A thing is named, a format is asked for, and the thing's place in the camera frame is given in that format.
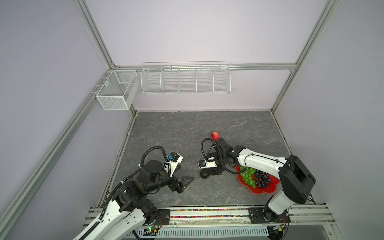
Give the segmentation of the dark fake avocado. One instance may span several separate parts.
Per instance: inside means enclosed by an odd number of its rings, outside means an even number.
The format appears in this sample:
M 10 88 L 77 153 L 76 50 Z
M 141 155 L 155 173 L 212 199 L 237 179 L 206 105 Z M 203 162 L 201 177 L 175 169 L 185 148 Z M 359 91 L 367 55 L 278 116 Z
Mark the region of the dark fake avocado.
M 211 176 L 212 174 L 212 169 L 202 169 L 200 172 L 200 177 L 202 179 L 207 179 Z

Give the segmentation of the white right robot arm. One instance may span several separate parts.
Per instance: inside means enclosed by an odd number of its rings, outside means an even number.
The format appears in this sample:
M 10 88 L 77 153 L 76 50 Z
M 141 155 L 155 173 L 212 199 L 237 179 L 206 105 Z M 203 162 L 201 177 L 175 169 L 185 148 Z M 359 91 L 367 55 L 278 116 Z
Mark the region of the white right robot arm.
M 244 176 L 252 189 L 268 187 L 271 177 L 279 180 L 282 189 L 262 208 L 249 209 L 252 223 L 290 222 L 288 210 L 309 200 L 316 179 L 299 157 L 274 157 L 257 153 L 243 146 L 231 147 L 224 139 L 212 142 L 214 152 L 202 153 L 199 161 L 201 178 L 220 175 L 224 171 Z

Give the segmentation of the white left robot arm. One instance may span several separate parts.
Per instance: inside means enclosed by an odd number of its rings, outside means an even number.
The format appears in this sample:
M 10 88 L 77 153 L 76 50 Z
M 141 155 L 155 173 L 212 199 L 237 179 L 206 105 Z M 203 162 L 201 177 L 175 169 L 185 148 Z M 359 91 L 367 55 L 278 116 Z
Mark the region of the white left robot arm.
M 120 181 L 108 196 L 101 213 L 75 238 L 77 240 L 121 240 L 140 226 L 152 224 L 158 209 L 147 198 L 163 187 L 182 193 L 194 177 L 178 179 L 183 156 L 166 154 L 161 146 L 144 152 L 139 168 Z

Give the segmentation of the red fake apple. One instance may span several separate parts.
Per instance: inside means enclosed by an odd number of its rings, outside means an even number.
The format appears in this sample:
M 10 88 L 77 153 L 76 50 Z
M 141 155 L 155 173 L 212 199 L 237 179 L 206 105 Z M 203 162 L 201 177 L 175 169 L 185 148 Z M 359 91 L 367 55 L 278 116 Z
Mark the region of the red fake apple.
M 212 132 L 211 133 L 211 138 L 214 140 L 214 141 L 217 141 L 219 138 L 220 138 L 220 134 L 218 132 Z

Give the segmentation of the dark purple fake grapes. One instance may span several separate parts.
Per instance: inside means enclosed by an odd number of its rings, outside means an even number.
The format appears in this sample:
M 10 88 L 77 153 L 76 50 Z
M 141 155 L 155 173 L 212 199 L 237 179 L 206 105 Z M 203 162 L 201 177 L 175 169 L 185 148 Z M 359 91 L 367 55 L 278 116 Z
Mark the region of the dark purple fake grapes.
M 256 170 L 255 176 L 256 176 L 256 179 L 257 179 L 257 186 L 258 186 L 258 188 L 265 189 L 265 188 L 270 186 L 272 180 L 270 179 L 270 175 L 269 174 L 267 174 L 267 173 L 265 173 L 263 171 Z

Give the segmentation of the green fake grapes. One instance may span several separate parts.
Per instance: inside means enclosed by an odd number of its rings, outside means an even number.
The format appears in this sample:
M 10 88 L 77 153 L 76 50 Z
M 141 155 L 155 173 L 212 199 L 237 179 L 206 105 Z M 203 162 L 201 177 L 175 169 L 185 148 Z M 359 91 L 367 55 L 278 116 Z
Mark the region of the green fake grapes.
M 240 176 L 243 182 L 247 185 L 255 189 L 257 187 L 256 180 L 254 180 L 253 175 L 256 173 L 256 170 L 249 167 L 240 167 Z

